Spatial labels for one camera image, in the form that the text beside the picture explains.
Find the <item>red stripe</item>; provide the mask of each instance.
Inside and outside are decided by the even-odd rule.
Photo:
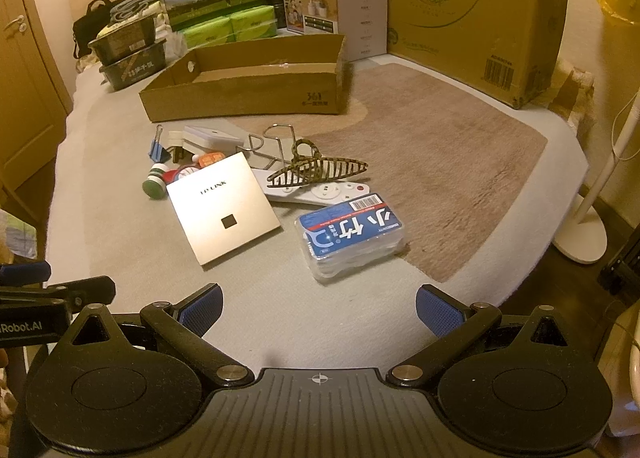
[[[316,229],[319,229],[321,227],[325,227],[325,226],[330,225],[332,223],[341,222],[342,220],[347,220],[347,219],[352,218],[354,216],[357,216],[359,214],[366,213],[366,212],[369,212],[369,211],[373,211],[373,210],[376,210],[376,209],[380,209],[380,208],[382,208],[384,206],[386,206],[385,202],[379,203],[379,204],[376,204],[376,205],[372,205],[371,207],[367,207],[366,209],[360,209],[359,211],[354,211],[354,212],[346,214],[344,216],[339,216],[338,218],[334,218],[333,220],[328,220],[326,222],[319,223],[318,225],[314,225],[313,227],[305,227],[305,229],[307,231],[315,231]]]

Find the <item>bag handle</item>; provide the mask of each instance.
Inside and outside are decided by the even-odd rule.
[[[91,9],[91,7],[93,7],[93,5],[96,2],[102,2],[104,3],[107,7],[109,5],[111,5],[111,0],[93,0],[91,3],[89,3],[89,5],[86,7],[86,13],[89,14],[93,9]]]

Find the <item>white cable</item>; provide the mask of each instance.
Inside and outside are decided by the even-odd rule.
[[[618,114],[616,115],[616,117],[613,119],[613,124],[611,125],[611,151],[613,152],[613,156],[615,158],[617,158],[620,162],[630,161],[631,159],[636,157],[638,155],[638,153],[640,153],[640,149],[638,149],[638,151],[636,151],[636,153],[634,153],[632,156],[626,157],[626,158],[622,158],[616,153],[616,149],[614,148],[614,142],[613,142],[613,133],[614,133],[614,131],[616,129],[616,121],[618,120],[618,117],[620,117],[622,112],[626,110],[626,107],[628,107],[634,101],[634,99],[638,96],[638,93],[639,92],[636,92],[636,93],[633,94],[632,98],[629,99],[629,102],[623,106],[622,110],[620,110],[618,112]]]

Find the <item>white lamp base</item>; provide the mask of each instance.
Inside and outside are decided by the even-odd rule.
[[[553,244],[567,258],[587,264],[603,257],[607,250],[607,232],[593,207],[589,207],[582,222],[575,222],[575,212],[582,200],[580,195],[574,198],[571,210],[556,232]]]

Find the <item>white box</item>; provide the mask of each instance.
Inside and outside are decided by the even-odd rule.
[[[387,0],[302,0],[305,34],[344,34],[345,60],[386,54]]]

